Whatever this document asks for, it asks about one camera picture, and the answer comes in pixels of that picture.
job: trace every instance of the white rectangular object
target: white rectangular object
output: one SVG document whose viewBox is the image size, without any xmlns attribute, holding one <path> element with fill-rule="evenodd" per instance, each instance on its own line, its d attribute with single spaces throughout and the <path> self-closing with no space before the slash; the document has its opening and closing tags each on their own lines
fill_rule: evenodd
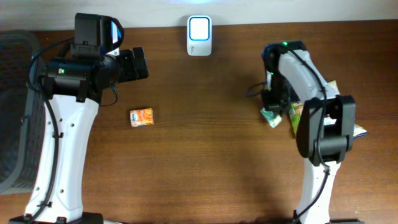
<svg viewBox="0 0 398 224">
<path fill-rule="evenodd" d="M 187 21 L 187 52 L 191 56 L 211 54 L 212 23 L 208 16 L 190 16 Z"/>
</svg>

